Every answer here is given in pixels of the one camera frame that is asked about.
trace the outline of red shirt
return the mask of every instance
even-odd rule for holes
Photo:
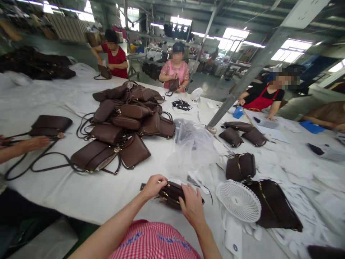
[[[102,48],[104,52],[108,54],[109,64],[122,64],[123,62],[127,61],[125,52],[120,46],[119,46],[119,51],[116,54],[116,56],[112,55],[106,43],[102,44]],[[121,78],[128,78],[127,69],[114,68],[113,70],[111,70],[111,74],[113,76],[117,76]]]

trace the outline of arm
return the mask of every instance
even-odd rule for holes
[[[151,176],[141,193],[97,229],[69,259],[108,258],[121,244],[139,210],[166,184],[167,179],[164,176]]]
[[[186,202],[184,202],[179,197],[181,209],[183,215],[197,233],[204,259],[221,259],[222,256],[205,220],[200,190],[197,189],[197,192],[195,192],[190,185],[182,184],[181,186],[186,199]]]

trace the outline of pink shirt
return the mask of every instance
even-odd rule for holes
[[[109,259],[201,259],[171,225],[146,220],[133,221],[120,246]]]

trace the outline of desk fan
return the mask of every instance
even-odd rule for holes
[[[218,185],[216,195],[236,217],[225,214],[225,246],[238,259],[242,259],[242,222],[257,222],[261,215],[261,203],[248,187],[233,180]]]

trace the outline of clear plastic bag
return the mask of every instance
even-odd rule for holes
[[[203,125],[186,119],[175,119],[174,123],[173,153],[166,161],[171,176],[186,179],[188,172],[198,172],[218,161],[214,138]]]

